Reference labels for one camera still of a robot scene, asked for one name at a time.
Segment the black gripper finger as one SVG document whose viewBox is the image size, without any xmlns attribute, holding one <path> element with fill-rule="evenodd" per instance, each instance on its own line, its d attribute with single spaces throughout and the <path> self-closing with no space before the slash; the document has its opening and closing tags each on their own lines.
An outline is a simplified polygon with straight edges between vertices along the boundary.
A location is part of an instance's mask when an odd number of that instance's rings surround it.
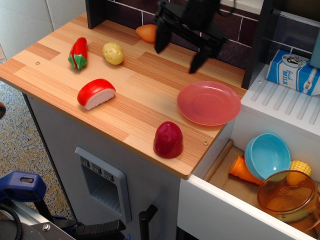
<svg viewBox="0 0 320 240">
<path fill-rule="evenodd" d="M 160 54 L 168 46 L 172 37 L 172 32 L 162 18 L 157 19 L 156 26 L 157 29 L 154 49 L 158 54 Z"/>
<path fill-rule="evenodd" d="M 190 64 L 189 73 L 196 73 L 197 70 L 210 58 L 210 56 L 211 51 L 209 48 L 201 48 Z"/>
</svg>

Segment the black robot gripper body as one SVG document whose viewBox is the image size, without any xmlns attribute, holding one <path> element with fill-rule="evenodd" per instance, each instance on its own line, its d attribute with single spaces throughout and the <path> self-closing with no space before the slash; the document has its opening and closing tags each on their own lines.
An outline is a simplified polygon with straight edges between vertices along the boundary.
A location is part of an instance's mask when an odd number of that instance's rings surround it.
<svg viewBox="0 0 320 240">
<path fill-rule="evenodd" d="M 188 0 L 184 5 L 160 0 L 155 22 L 157 25 L 157 20 L 163 19 L 172 34 L 180 36 L 199 50 L 210 49 L 209 58 L 216 58 L 228 40 L 214 21 L 215 14 L 219 12 L 219 0 Z"/>
</svg>

